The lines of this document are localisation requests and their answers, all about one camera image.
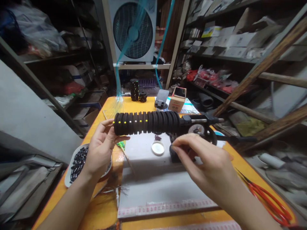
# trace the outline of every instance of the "hand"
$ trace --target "hand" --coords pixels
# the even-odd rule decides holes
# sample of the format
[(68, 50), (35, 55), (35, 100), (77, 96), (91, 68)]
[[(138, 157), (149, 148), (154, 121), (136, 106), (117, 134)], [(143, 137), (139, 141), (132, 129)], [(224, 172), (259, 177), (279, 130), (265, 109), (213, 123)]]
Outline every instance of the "hand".
[[(196, 166), (184, 151), (191, 148), (190, 155), (196, 154), (203, 164)], [(231, 199), (244, 189), (230, 160), (229, 153), (197, 134), (186, 134), (173, 142), (173, 150), (179, 156), (191, 179), (215, 203), (223, 206), (223, 202)]]
[(97, 126), (82, 169), (82, 172), (95, 176), (97, 179), (106, 172), (115, 144), (130, 139), (127, 136), (115, 135), (113, 121), (114, 119), (105, 120)]

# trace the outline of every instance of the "concrete wall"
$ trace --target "concrete wall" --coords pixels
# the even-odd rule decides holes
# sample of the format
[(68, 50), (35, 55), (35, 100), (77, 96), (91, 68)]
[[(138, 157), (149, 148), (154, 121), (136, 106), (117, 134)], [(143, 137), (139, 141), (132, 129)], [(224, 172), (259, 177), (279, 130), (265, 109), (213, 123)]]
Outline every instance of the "concrete wall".
[[(301, 62), (295, 62), (291, 65), (283, 75), (296, 77), (307, 80), (307, 59)], [(307, 94), (307, 89), (291, 85), (274, 83), (273, 105), (274, 113), (281, 118), (288, 114), (289, 110), (306, 104), (307, 99), (304, 97)], [(264, 90), (249, 107), (252, 109), (266, 108), (270, 106), (269, 90)]]
[(0, 145), (69, 164), (82, 139), (0, 60)]

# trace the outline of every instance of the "red scissors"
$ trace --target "red scissors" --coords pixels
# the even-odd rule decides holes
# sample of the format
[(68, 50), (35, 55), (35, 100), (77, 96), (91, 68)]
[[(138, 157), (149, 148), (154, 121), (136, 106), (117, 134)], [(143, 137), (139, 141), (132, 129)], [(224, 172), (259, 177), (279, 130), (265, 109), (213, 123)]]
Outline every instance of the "red scissors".
[[(290, 220), (292, 220), (292, 216), (286, 210), (286, 208), (271, 193), (269, 193), (267, 190), (260, 187), (259, 185), (251, 182), (237, 168), (236, 170), (243, 176), (243, 178), (247, 182), (250, 192), (257, 199), (258, 199), (258, 196), (257, 196), (258, 194), (267, 203), (267, 205), (264, 205), (264, 207), (270, 213), (270, 215), (274, 218), (274, 220), (276, 220), (282, 226), (289, 227)], [(281, 210), (270, 200), (268, 196), (280, 207)]]

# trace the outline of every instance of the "fan grille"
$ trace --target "fan grille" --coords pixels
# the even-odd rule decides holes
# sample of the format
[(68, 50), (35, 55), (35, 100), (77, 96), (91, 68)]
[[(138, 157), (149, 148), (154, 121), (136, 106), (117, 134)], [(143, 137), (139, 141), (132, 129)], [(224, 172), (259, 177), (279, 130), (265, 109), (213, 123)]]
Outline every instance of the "fan grille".
[[(113, 34), (115, 42), (122, 51), (125, 45), (125, 41), (129, 36), (129, 29), (134, 25), (134, 20), (137, 17), (138, 4), (126, 3), (122, 5), (115, 14), (113, 22)], [(135, 36), (135, 41), (127, 49), (125, 55), (132, 59), (143, 57), (150, 49), (153, 41), (153, 26), (150, 17), (145, 10), (145, 17), (141, 23), (138, 35)]]

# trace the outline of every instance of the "white bottle cap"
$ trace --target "white bottle cap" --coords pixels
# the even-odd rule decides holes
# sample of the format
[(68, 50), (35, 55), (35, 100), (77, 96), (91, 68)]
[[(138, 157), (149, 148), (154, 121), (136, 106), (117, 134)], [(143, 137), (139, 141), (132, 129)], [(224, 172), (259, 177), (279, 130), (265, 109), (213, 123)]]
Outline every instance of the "white bottle cap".
[(151, 149), (157, 156), (162, 156), (165, 151), (164, 144), (161, 141), (154, 141), (151, 145)]

